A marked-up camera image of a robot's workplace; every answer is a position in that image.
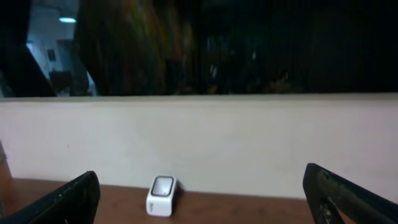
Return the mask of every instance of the brown wooden surface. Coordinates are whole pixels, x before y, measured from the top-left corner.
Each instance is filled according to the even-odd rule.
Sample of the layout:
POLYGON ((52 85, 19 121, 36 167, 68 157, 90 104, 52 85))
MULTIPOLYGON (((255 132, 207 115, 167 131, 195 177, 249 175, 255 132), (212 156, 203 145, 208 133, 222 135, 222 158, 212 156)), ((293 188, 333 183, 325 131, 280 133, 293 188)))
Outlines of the brown wooden surface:
MULTIPOLYGON (((13 179, 3 200, 10 215, 63 182, 13 179)), ((314 223, 304 200, 184 192, 171 218, 146 214, 147 189, 101 186, 95 223, 314 223)))

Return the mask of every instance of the wooden table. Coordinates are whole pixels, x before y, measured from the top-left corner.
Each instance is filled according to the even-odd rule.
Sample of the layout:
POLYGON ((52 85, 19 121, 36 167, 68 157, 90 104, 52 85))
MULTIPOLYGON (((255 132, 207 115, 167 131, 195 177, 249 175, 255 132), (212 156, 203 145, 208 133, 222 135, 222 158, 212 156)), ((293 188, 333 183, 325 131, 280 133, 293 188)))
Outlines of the wooden table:
MULTIPOLYGON (((43 197, 63 182, 12 179, 4 188, 6 215, 43 197)), ((146 214, 147 189, 101 186, 95 223, 314 223, 305 200, 184 192, 170 218, 146 214)))

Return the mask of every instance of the small white box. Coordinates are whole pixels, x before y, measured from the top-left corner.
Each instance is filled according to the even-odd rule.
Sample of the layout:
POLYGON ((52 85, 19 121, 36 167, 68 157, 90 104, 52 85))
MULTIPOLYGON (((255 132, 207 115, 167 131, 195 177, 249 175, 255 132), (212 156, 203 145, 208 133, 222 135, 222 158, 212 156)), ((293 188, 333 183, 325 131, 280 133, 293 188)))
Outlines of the small white box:
POLYGON ((176 186, 177 180, 175 177, 155 177, 147 196, 147 213, 153 216, 171 216, 176 186))

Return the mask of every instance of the white container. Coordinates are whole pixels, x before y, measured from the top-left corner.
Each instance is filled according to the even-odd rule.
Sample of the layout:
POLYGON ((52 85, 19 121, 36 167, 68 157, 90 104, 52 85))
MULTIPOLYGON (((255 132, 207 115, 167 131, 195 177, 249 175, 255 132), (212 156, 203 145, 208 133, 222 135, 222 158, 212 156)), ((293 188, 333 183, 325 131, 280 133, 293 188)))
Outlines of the white container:
POLYGON ((147 196, 147 213, 153 216, 169 217, 172 215, 175 201, 177 180, 172 176, 154 178, 147 196))

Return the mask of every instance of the brown table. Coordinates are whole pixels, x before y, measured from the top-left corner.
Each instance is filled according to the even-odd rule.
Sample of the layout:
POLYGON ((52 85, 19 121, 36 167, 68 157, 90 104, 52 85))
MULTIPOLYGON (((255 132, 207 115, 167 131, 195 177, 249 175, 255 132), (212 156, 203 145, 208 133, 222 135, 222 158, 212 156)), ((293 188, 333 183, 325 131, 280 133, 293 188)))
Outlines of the brown table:
MULTIPOLYGON (((63 182, 12 179, 3 198, 10 215, 63 182)), ((304 200, 184 192, 171 218, 146 214, 147 189, 101 186, 95 223, 314 223, 304 200)))

